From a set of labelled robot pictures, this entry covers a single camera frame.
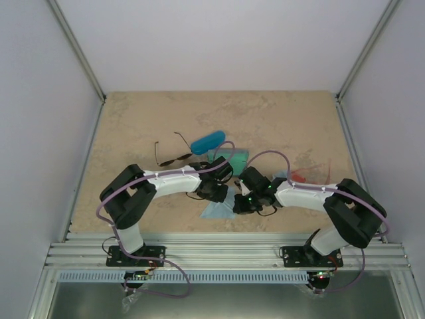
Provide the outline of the light blue cleaning cloth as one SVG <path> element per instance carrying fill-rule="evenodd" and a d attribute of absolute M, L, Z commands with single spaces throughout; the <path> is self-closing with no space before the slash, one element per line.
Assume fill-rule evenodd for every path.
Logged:
<path fill-rule="evenodd" d="M 236 188 L 230 187 L 223 203 L 210 202 L 205 210 L 201 213 L 200 218 L 203 219 L 230 219 L 236 218 L 233 212 L 234 196 L 236 195 Z"/>

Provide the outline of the grey-blue teal-lined glasses case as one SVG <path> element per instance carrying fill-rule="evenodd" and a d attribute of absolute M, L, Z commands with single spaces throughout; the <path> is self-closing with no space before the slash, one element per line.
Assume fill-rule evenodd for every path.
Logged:
<path fill-rule="evenodd" d="M 220 156 L 224 157 L 226 160 L 231 155 L 232 150 L 230 148 L 221 148 L 219 150 L 209 150 L 207 152 L 207 159 L 209 163 L 212 163 L 216 158 Z M 248 162 L 249 151 L 246 149 L 236 148 L 232 158 L 229 163 L 233 168 L 233 175 L 239 176 L 243 169 L 246 167 L 246 163 Z"/>

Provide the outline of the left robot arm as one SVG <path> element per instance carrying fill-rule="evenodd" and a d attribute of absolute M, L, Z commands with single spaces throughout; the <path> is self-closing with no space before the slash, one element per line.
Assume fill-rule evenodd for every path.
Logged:
<path fill-rule="evenodd" d="M 165 171 L 127 166 L 100 194 L 101 205 L 122 245 L 123 258 L 130 265 L 139 265 L 145 259 L 138 223 L 154 199 L 194 193 L 197 199 L 222 203 L 228 191 L 226 179 L 232 175 L 232 166 L 222 156 L 212 163 L 195 162 Z"/>

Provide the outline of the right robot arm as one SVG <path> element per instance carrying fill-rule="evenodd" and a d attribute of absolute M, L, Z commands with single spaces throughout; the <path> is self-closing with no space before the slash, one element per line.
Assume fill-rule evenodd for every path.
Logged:
<path fill-rule="evenodd" d="M 274 209 L 301 207 L 326 213 L 332 225 L 316 230 L 301 251 L 312 265 L 320 265 L 331 253 L 346 247 L 366 248 L 387 217 L 385 209 L 356 181 L 315 185 L 294 183 L 286 178 L 269 180 L 249 167 L 240 174 L 242 193 L 234 196 L 233 212 L 238 215 Z"/>

